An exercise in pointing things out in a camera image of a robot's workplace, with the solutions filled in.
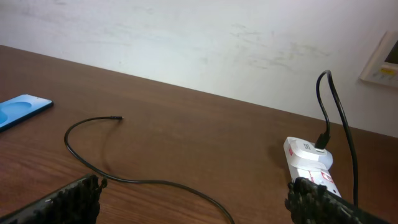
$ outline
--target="white charger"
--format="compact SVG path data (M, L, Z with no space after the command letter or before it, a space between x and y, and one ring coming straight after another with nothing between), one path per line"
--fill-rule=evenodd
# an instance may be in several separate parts
M330 152L294 137L287 137L284 149L293 182L297 177L304 177L315 184L326 186L329 192L341 197L328 172L333 163Z

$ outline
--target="looped black cable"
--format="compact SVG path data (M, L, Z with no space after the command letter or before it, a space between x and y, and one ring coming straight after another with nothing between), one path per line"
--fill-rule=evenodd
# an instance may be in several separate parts
M192 188L187 187L187 186L182 185L182 184L166 181L166 180L129 180L129 179L122 179L122 178L107 174L104 171L98 169L97 167L91 165L89 162L85 161L70 146L70 144L68 142L69 133L74 127L78 126L79 124L85 123L87 121L97 120L97 119L116 119L116 120L120 121L120 120L123 119L123 117L122 116L104 116L104 117L88 118L88 119L85 119L83 121L77 122L76 124L74 124L74 125L70 126L70 128L68 128L68 130L66 131L65 136L63 138L63 141L64 141L65 145L67 146L67 149L70 151L70 153L72 153L72 155L75 156L76 159L78 159L81 163L86 165L88 168L90 168L94 172L99 173L102 176L104 176L104 177L106 177L106 178L108 178L110 180L115 180L115 181L118 181L118 182L124 182L124 183L130 183L130 184L163 184L163 185L169 185L169 186L178 187L180 189L187 190L187 191L189 191L189 192L191 192L191 193L193 193L193 194L195 194L197 196L200 196L200 197L206 199L207 201L211 202L212 204L214 204L216 207L218 207L225 214L225 216L227 217L227 219L229 220L229 222L231 224L235 224L232 216L229 214L229 212L220 203L218 203L216 200L212 199L211 197L209 197L209 196L207 196L207 195L205 195L205 194L203 194L203 193L201 193L201 192L199 192L199 191L197 191L195 189L192 189Z
M341 105L341 101L338 98L338 94L337 94L337 91L336 91L336 88L335 88L335 84L333 83L333 79L331 77L331 72L329 70L325 70L324 72L322 72L322 74L318 77L318 80L317 80L318 102L319 102L319 105L320 105L320 107L322 109L322 113L325 116L325 121L326 121L326 132L325 132L325 134L327 134L327 136L330 138L330 136L329 136L329 132L330 132L329 117L328 117L328 114L326 113L325 107L323 106L323 103L322 103L322 100L321 100L321 96L320 96L320 93L319 93L320 82L321 82L321 79L322 79L322 77L324 75L328 75L328 83L329 83L331 95L333 96L333 99L335 100L338 112L340 114L341 122L343 123L344 131L346 133L346 138L347 138L347 141L348 141L349 150L351 151L351 158L353 160L353 176L354 176L354 187L353 187L354 205L358 206L358 162L356 160L356 152L355 152L353 137L351 135L351 131L349 130L349 126L348 126L346 115L344 113L343 105ZM322 145L323 148L326 146L325 138L322 139L322 134L318 138L318 141L315 144L315 147L317 147L317 144Z

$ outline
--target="brown table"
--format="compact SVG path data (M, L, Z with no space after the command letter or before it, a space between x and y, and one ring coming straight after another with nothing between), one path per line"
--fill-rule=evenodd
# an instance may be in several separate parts
M0 134L0 215L90 173L65 148L65 131L85 118L121 115L121 123L77 127L70 144L111 174L200 190L236 223L290 223L283 143L287 136L316 141L325 128L322 120L1 46L0 101L24 93L55 105ZM398 222L398 139L351 130L359 206ZM331 125L328 149L334 181L351 202L342 126ZM168 186L111 181L100 202L97 223L227 223L206 200Z

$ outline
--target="dark screen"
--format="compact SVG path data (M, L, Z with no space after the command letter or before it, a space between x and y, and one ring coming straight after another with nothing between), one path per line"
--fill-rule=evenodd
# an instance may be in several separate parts
M387 56L386 62L398 64L398 41L390 51L390 54Z

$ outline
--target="yellow sticker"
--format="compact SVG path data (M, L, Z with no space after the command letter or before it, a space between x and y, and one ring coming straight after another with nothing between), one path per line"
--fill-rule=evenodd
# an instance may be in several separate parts
M380 69L381 73L384 73L386 75L395 75L396 71L394 71L393 69L388 69L388 68L382 68Z

